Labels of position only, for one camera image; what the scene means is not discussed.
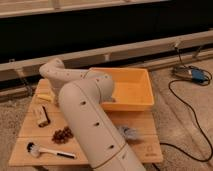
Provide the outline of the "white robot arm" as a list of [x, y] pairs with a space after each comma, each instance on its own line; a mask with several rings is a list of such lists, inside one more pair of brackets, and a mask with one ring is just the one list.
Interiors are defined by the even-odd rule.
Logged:
[[102, 71], [66, 69], [56, 58], [39, 69], [49, 80], [60, 111], [93, 171], [146, 171], [103, 108], [112, 99], [114, 81]]

